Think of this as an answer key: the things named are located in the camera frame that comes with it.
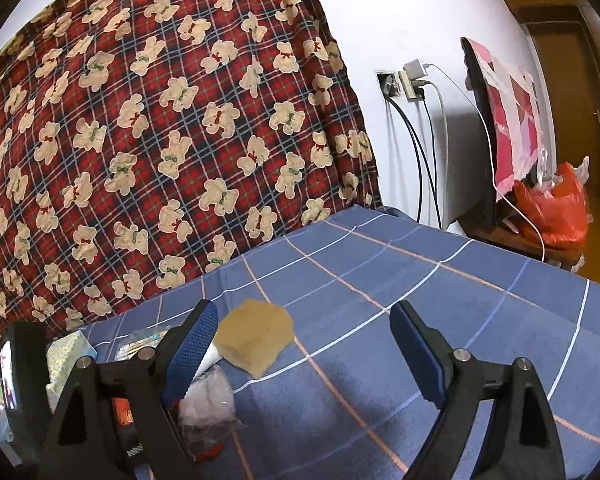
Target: black cable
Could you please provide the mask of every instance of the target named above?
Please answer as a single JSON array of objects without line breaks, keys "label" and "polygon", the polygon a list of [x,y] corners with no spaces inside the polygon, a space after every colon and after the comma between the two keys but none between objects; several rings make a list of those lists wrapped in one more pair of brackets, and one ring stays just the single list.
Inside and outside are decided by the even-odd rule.
[{"label": "black cable", "polygon": [[382,94],[382,95],[384,96],[384,98],[387,101],[389,101],[390,104],[393,105],[393,107],[396,110],[398,110],[398,113],[400,114],[400,117],[402,118],[405,126],[407,126],[407,129],[408,129],[409,133],[411,134],[411,140],[414,140],[415,142],[418,143],[418,147],[420,149],[420,153],[422,154],[422,158],[424,159],[424,167],[427,170],[427,176],[429,177],[429,185],[431,186],[431,192],[433,193],[433,201],[434,201],[434,203],[436,205],[436,216],[438,217],[438,227],[440,229],[442,229],[442,220],[440,219],[440,209],[438,208],[438,194],[436,192],[436,189],[433,186],[433,179],[431,177],[431,170],[429,169],[429,163],[427,162],[427,156],[424,154],[424,150],[422,149],[422,144],[420,143],[420,139],[416,135],[416,130],[414,129],[413,125],[411,124],[411,121],[409,120],[409,118],[407,117],[407,115],[404,113],[404,111],[402,110],[402,108],[400,108],[400,106],[398,105],[398,103],[396,103],[390,97],[387,97],[384,94]]},{"label": "black cable", "polygon": [[429,108],[427,108],[426,96],[425,99],[422,100],[422,104],[424,104],[424,111],[426,111],[427,117],[429,118],[429,127],[431,129],[431,149],[433,150],[433,182],[436,184],[436,194],[438,194],[438,161],[436,157],[436,136],[433,134],[433,121],[431,120]]},{"label": "black cable", "polygon": [[[384,93],[382,94],[382,96],[385,98],[386,101],[391,101],[391,99],[389,99]],[[420,155],[418,154],[418,148],[416,147],[416,141],[413,139],[413,135],[411,135],[411,142],[413,143],[413,153],[416,154],[416,162],[418,163],[418,180],[420,181],[420,187],[418,190],[418,215],[416,216],[416,222],[420,223],[420,213],[422,211],[422,167],[420,165]]]}]

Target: phone screen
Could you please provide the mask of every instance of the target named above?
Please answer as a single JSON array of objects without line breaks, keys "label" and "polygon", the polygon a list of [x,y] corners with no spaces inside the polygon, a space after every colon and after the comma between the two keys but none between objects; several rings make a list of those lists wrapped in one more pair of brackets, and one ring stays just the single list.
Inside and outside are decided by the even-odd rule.
[{"label": "phone screen", "polygon": [[13,387],[11,370],[11,341],[7,341],[0,350],[0,376],[2,378],[2,393],[5,405],[15,410],[18,407],[16,393]]}]

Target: tan sponge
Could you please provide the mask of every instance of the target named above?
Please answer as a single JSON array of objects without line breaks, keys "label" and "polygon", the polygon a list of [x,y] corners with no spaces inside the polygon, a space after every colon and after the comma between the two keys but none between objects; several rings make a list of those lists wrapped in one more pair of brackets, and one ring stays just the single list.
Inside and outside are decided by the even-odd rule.
[{"label": "tan sponge", "polygon": [[245,300],[218,326],[214,345],[232,365],[261,378],[294,340],[294,322],[281,306]]}]

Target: red plaid blanket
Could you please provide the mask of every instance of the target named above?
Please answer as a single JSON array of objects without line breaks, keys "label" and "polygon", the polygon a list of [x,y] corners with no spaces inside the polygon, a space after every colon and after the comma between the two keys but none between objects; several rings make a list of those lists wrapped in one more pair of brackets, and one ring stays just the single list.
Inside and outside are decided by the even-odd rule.
[{"label": "red plaid blanket", "polygon": [[0,334],[380,205],[318,0],[56,0],[0,53]]}]

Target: white cable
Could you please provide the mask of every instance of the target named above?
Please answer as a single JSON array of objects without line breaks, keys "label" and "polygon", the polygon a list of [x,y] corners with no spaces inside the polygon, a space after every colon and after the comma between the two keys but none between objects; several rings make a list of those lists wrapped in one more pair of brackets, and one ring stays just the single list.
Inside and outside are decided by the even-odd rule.
[{"label": "white cable", "polygon": [[528,222],[529,225],[531,225],[531,227],[533,228],[533,230],[536,232],[536,234],[538,235],[538,238],[540,240],[540,244],[542,245],[542,259],[541,261],[544,262],[544,256],[545,256],[545,250],[544,250],[544,240],[542,240],[542,235],[540,234],[540,231],[538,230],[538,228],[534,225],[534,223],[529,220],[529,218],[527,218],[526,216],[524,216],[522,214],[522,212],[520,211],[520,209],[518,209],[516,206],[514,206],[501,192],[500,190],[498,190],[498,187],[496,186],[496,170],[493,167],[493,149],[491,147],[491,139],[489,138],[489,129],[487,128],[487,123],[484,120],[484,117],[482,116],[482,113],[480,112],[480,110],[478,109],[478,107],[475,105],[475,103],[473,101],[471,101],[471,99],[469,99],[469,96],[467,94],[464,93],[464,91],[456,84],[456,82],[451,79],[451,76],[449,76],[449,74],[447,74],[444,70],[442,70],[438,65],[435,65],[433,63],[427,63],[424,64],[424,68],[428,68],[428,67],[434,67],[437,68],[438,70],[440,70],[440,72],[442,72],[445,77],[447,79],[449,79],[449,81],[451,81],[453,83],[453,86],[455,86],[459,92],[464,96],[464,98],[469,101],[469,104],[474,107],[476,109],[476,111],[478,112],[478,115],[480,116],[480,120],[482,121],[482,126],[484,126],[484,133],[487,135],[487,146],[489,147],[489,163],[491,165],[491,175],[493,177],[492,181],[491,181],[491,185],[493,186],[493,189],[496,190],[496,193],[500,195],[500,197],[507,203],[509,204],[509,206],[511,208],[513,208],[520,216],[522,216],[522,218],[524,218],[526,220],[526,222]]}]

